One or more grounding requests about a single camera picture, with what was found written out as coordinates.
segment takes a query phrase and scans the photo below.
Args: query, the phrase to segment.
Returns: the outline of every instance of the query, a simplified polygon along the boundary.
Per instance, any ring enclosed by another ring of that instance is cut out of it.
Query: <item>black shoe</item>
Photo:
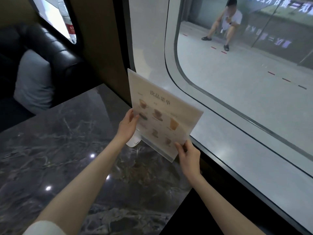
[[[203,38],[201,38],[202,40],[204,40],[204,41],[211,41],[212,40],[212,38],[210,38],[210,37],[208,37],[208,36],[206,36],[206,37],[203,37]]]
[[[229,45],[228,44],[224,45],[224,49],[225,51],[229,51]]]

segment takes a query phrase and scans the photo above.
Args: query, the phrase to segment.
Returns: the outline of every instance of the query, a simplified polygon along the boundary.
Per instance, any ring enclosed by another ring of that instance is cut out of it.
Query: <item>white t-shirt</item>
[[[26,229],[23,235],[66,235],[62,229],[50,221],[38,221]]]
[[[223,23],[222,23],[222,29],[227,30],[230,27],[230,24],[226,22],[226,17],[229,17],[229,14],[227,11],[225,11],[224,17],[223,17]],[[237,24],[241,23],[242,19],[242,14],[241,12],[237,9],[235,14],[231,18],[231,22],[236,22]]]

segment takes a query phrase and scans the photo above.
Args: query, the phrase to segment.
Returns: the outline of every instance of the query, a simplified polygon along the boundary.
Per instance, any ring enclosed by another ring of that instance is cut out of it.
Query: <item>menu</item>
[[[130,69],[128,80],[134,115],[140,116],[137,134],[166,159],[174,161],[178,154],[174,143],[185,143],[203,111]]]

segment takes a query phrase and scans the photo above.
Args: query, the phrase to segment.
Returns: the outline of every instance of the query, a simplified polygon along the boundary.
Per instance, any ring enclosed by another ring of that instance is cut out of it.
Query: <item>black hair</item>
[[[228,2],[227,2],[227,5],[226,6],[232,6],[232,5],[237,5],[237,0],[229,0]]]

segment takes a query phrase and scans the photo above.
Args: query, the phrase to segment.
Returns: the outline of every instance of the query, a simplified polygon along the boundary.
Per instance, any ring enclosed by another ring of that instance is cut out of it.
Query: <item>black leather sofa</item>
[[[55,87],[52,106],[71,99],[100,81],[81,57],[69,50],[40,24],[18,24],[0,29],[0,132],[34,114],[14,100],[18,65],[25,51],[32,49],[50,63]]]

